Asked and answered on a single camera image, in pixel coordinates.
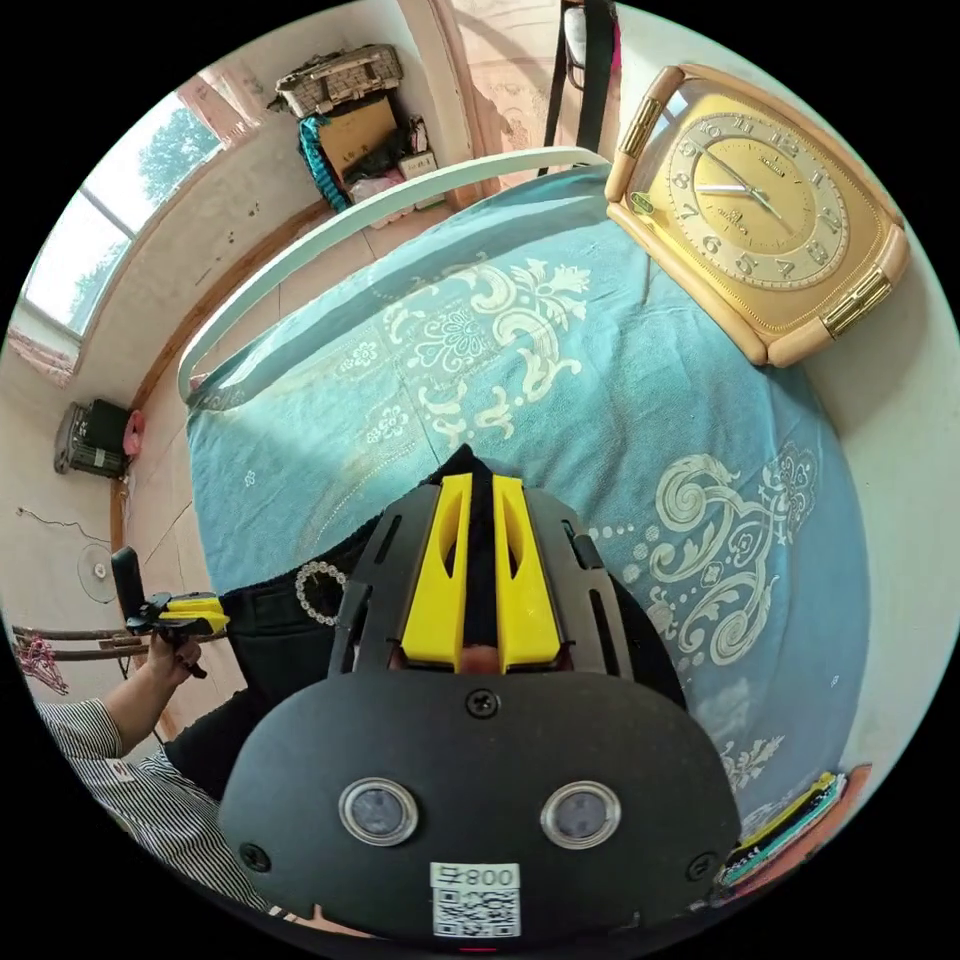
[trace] window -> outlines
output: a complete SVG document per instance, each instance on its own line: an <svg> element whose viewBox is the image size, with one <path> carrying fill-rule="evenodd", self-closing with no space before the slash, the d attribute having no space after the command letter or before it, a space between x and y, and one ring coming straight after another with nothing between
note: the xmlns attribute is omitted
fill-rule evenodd
<svg viewBox="0 0 960 960"><path fill-rule="evenodd" d="M97 164L37 257L22 306L79 339L114 268L150 216L219 148L172 93Z"/></svg>

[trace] qr code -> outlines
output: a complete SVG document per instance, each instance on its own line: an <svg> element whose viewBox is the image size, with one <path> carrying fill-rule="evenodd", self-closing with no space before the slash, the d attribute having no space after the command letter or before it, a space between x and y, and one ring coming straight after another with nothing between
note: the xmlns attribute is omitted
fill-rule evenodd
<svg viewBox="0 0 960 960"><path fill-rule="evenodd" d="M519 937L520 891L434 889L433 932L438 937Z"/></svg>

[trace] black pants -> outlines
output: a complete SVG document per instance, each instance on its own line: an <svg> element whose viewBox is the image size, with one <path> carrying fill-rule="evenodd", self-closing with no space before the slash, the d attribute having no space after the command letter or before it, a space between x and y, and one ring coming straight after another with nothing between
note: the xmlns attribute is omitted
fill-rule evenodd
<svg viewBox="0 0 960 960"><path fill-rule="evenodd" d="M464 446L423 482L435 484L444 476L463 473L472 473L480 482L489 482L492 476L490 469ZM472 503L481 503L481 498L474 498ZM317 559L333 564L349 577L378 519L368 521ZM492 527L492 515L489 520L479 514L471 516L471 539L472 531L484 523ZM482 559L475 562L472 557L469 570L469 585L475 595L493 590L492 582L476 582L478 577L483 578L484 570L492 581L492 560L490 563ZM296 577L297 570L292 570L273 580L221 597L224 612L230 618L228 636L247 681L247 689L201 717L166 744L170 762L215 800L223 798L237 755L260 720L287 697L327 676L334 629L304 612L296 595ZM615 578L612 579L629 641L634 679L686 709L673 664L656 630L640 605ZM341 591L336 581L320 577L311 590L308 600L315 610L328 616L337 613ZM483 603L472 609L469 629L464 630L464 643L491 642L496 637L492 605Z"/></svg>

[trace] hand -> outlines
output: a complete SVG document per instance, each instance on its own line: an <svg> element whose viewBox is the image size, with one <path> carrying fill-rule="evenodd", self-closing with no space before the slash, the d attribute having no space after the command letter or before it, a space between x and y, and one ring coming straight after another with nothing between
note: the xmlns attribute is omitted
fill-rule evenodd
<svg viewBox="0 0 960 960"><path fill-rule="evenodd" d="M326 930L328 933L341 933L348 937L366 937L368 940L374 940L375 937L369 933L363 933L360 930L354 930L352 927L342 927L339 923L327 920L323 911L319 907L313 909L313 919L304 920L302 917L293 917L294 923L299 923L304 927L313 927L314 930Z"/></svg>
<svg viewBox="0 0 960 960"><path fill-rule="evenodd" d="M161 685L175 689L190 676L190 668L200 659L200 644L188 640L182 647L173 647L157 634L150 638L150 652L141 669L149 670Z"/></svg>

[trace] striped shirt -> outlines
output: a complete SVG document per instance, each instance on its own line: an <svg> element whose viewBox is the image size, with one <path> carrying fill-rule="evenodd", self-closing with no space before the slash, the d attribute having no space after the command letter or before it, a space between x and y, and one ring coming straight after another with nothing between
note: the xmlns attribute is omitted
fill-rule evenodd
<svg viewBox="0 0 960 960"><path fill-rule="evenodd" d="M264 913L217 823L217 802L182 776L163 749L121 759L120 733L100 700L37 703L53 739L93 798L148 853L192 880Z"/></svg>

